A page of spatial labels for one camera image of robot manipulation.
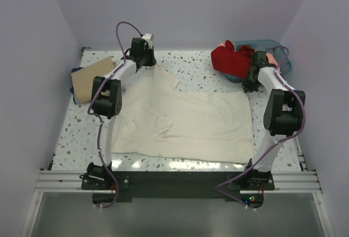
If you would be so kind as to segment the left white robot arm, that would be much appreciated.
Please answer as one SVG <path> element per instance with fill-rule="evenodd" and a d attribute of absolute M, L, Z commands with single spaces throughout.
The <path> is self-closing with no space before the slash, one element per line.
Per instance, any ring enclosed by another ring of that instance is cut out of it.
<path fill-rule="evenodd" d="M 99 119 L 96 150 L 87 174 L 94 178 L 94 183 L 100 189 L 107 189 L 113 183 L 111 174 L 111 149 L 103 138 L 103 128 L 112 125 L 112 121 L 122 109 L 122 84 L 136 74 L 142 67 L 156 65 L 153 46 L 154 35 L 147 33 L 139 38 L 133 38 L 131 48 L 125 53 L 117 66 L 104 76 L 93 79 L 91 103 L 88 114 Z"/>

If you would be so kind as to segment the cream white t-shirt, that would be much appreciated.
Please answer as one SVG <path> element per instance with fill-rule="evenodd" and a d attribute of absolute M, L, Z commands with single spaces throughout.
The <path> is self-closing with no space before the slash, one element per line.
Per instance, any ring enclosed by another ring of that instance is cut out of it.
<path fill-rule="evenodd" d="M 248 97 L 240 90 L 181 92 L 178 83 L 160 66 L 129 81 L 114 122 L 111 151 L 247 163 L 254 151 Z"/>

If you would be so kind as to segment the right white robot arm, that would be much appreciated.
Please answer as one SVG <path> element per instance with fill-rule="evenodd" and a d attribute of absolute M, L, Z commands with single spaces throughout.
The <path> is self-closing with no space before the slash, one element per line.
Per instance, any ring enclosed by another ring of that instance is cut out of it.
<path fill-rule="evenodd" d="M 252 55 L 242 89 L 245 93 L 256 92 L 260 85 L 268 92 L 269 99 L 263 115 L 265 134 L 262 143 L 243 175 L 244 186 L 251 190 L 260 186 L 262 179 L 268 178 L 279 150 L 286 141 L 303 131 L 306 120 L 305 93 L 290 86 L 263 51 Z"/>

